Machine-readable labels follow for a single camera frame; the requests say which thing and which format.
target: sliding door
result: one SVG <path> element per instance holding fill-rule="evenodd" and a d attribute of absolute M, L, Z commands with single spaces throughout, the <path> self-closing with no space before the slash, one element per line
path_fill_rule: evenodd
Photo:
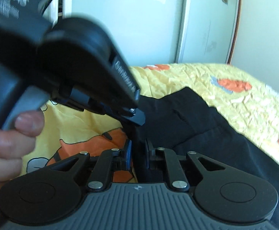
<path fill-rule="evenodd" d="M 129 65 L 173 63 L 183 0 L 72 0 L 72 16 L 97 20 Z"/>
<path fill-rule="evenodd" d="M 231 51 L 239 0 L 190 0 L 177 62 L 226 63 Z"/>

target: metal pin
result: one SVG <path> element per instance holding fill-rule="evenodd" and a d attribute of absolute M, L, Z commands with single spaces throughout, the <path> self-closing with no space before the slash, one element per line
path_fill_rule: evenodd
<path fill-rule="evenodd" d="M 183 189 L 187 186 L 187 183 L 185 181 L 174 181 L 172 185 L 177 189 Z"/>
<path fill-rule="evenodd" d="M 101 189 L 103 187 L 103 183 L 99 181 L 92 181 L 89 182 L 87 186 L 91 189 Z"/>

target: yellow bedspread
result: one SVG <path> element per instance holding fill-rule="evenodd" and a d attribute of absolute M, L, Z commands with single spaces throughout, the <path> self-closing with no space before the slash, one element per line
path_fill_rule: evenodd
<path fill-rule="evenodd" d="M 188 86 L 279 164 L 279 95 L 238 68 L 222 64 L 172 64 L 130 68 L 141 94 L 161 98 Z M 76 144 L 121 127 L 109 116 L 78 112 L 49 101 L 36 149 L 22 174 L 43 167 L 63 143 Z"/>

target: black plastic device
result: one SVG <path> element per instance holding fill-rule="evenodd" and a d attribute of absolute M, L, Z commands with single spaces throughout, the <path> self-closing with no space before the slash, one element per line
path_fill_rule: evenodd
<path fill-rule="evenodd" d="M 163 182 L 111 182 L 114 171 L 129 170 L 130 140 L 99 157 L 81 152 L 4 185 L 0 230 L 275 229 L 268 220 L 278 194 L 267 181 L 193 151 L 146 145 Z"/>
<path fill-rule="evenodd" d="M 50 1 L 0 0 L 0 128 L 48 99 L 142 125 L 140 88 L 110 38 L 83 18 L 53 27 L 42 17 Z M 111 182 L 114 171 L 130 170 L 130 141 L 8 182 L 0 230 L 275 229 L 268 220 L 278 194 L 267 181 L 195 152 L 177 156 L 149 141 L 145 149 L 163 182 Z M 196 185 L 194 172 L 202 178 Z"/>
<path fill-rule="evenodd" d="M 51 0 L 0 0 L 0 128 L 49 99 L 142 125 L 140 88 L 104 30 L 84 18 L 54 27 Z"/>

